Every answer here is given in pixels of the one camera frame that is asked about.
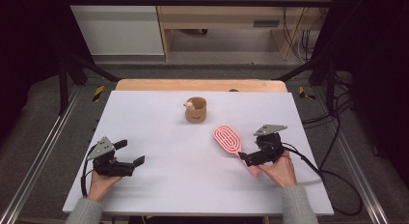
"sleeve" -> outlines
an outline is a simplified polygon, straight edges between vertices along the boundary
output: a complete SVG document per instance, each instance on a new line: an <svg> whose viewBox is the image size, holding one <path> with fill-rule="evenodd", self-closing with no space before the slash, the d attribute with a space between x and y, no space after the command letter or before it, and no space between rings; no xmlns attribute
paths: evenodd
<svg viewBox="0 0 409 224"><path fill-rule="evenodd" d="M66 224L98 224L101 216L101 203L82 198L75 205L75 209L69 215Z"/></svg>
<svg viewBox="0 0 409 224"><path fill-rule="evenodd" d="M318 223L308 201L307 192L302 185L282 188L284 223Z"/></svg>

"white cabinet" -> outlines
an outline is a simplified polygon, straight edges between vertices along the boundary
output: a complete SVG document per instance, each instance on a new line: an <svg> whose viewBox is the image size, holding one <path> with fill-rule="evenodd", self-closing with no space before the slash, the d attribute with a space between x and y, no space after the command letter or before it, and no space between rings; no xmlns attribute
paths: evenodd
<svg viewBox="0 0 409 224"><path fill-rule="evenodd" d="M164 55L154 6L71 6L92 55Z"/></svg>

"black backdrop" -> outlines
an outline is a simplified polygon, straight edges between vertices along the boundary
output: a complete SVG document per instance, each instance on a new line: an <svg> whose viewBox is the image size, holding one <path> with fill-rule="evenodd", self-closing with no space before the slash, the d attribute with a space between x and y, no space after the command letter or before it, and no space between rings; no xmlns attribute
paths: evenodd
<svg viewBox="0 0 409 224"><path fill-rule="evenodd" d="M13 128L31 85L58 74L69 52L94 62L69 6L0 0L0 140Z"/></svg>
<svg viewBox="0 0 409 224"><path fill-rule="evenodd" d="M332 10L314 54L325 49L348 10ZM363 0L333 51L336 70L350 71L352 92L373 145L409 187L409 0Z"/></svg>

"white tabletop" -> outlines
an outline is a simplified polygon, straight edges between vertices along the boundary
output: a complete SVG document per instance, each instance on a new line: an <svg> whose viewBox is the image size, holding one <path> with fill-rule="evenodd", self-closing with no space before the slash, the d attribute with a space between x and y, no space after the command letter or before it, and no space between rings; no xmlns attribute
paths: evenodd
<svg viewBox="0 0 409 224"><path fill-rule="evenodd" d="M183 104L191 97L207 100L203 123L191 124L184 117ZM146 161L132 177L115 185L104 200L104 211L117 215L282 213L279 188L265 175L254 178L240 159L224 152L213 138L213 130L225 125L241 137L247 154L258 150L253 133L262 125L288 126L279 132L282 141L315 164L290 93L114 91L90 147L103 136L112 142L127 139L128 146L115 153L118 161L132 162L141 155ZM299 156L291 157L314 212L333 214L319 176ZM82 197L81 174L82 166L65 212L73 211Z"/></svg>

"brown cup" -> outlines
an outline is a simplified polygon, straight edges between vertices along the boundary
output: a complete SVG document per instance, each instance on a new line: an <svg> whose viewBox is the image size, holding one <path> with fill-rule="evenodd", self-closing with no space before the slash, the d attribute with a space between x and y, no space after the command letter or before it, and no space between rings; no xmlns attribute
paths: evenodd
<svg viewBox="0 0 409 224"><path fill-rule="evenodd" d="M192 97L186 102L191 101L194 109L186 107L185 117L190 123L201 123L205 120L207 103L204 98Z"/></svg>

